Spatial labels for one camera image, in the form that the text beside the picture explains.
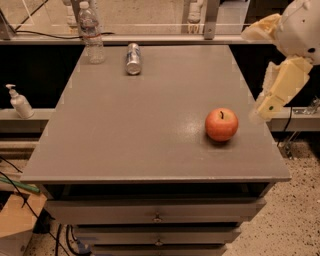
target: pump bottle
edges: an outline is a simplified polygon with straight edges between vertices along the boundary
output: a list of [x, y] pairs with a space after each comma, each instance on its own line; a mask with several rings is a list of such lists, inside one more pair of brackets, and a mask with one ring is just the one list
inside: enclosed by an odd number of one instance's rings
[[6, 87], [9, 89], [9, 93], [11, 95], [10, 103], [19, 116], [23, 119], [30, 118], [34, 114], [34, 111], [26, 97], [17, 93], [17, 91], [13, 89], [15, 87], [14, 84], [7, 84]]

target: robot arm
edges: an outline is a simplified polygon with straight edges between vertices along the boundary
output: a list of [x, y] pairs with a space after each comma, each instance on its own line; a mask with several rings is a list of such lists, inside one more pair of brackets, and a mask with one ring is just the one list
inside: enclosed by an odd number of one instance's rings
[[246, 28], [247, 41], [268, 40], [286, 56], [279, 66], [269, 63], [263, 91], [250, 117], [269, 121], [307, 83], [313, 65], [320, 64], [320, 1], [295, 0], [283, 15], [270, 15]]
[[256, 123], [270, 121], [304, 87], [312, 67], [306, 58], [298, 56], [289, 56], [278, 66], [270, 62], [263, 90], [250, 113], [251, 120]]

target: drawer handle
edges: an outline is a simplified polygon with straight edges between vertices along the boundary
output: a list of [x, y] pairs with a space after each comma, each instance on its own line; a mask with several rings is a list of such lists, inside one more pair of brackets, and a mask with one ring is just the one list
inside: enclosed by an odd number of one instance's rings
[[160, 218], [159, 213], [156, 214], [156, 217], [153, 219], [154, 223], [161, 223], [163, 220]]
[[155, 242], [155, 245], [156, 245], [156, 246], [162, 246], [162, 245], [163, 245], [163, 243], [160, 241], [160, 239], [158, 239], [158, 241], [157, 241], [157, 242]]

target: soda can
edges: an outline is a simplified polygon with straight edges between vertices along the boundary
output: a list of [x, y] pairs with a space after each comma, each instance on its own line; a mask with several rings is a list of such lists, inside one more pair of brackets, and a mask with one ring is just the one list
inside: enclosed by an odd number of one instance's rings
[[128, 45], [126, 71], [130, 75], [137, 75], [141, 71], [140, 47], [136, 43]]

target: apple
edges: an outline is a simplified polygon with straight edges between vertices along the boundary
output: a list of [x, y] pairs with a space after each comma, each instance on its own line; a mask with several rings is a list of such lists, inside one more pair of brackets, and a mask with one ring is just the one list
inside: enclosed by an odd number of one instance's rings
[[208, 136], [218, 142], [228, 141], [238, 130], [238, 118], [228, 108], [217, 108], [212, 110], [205, 122]]

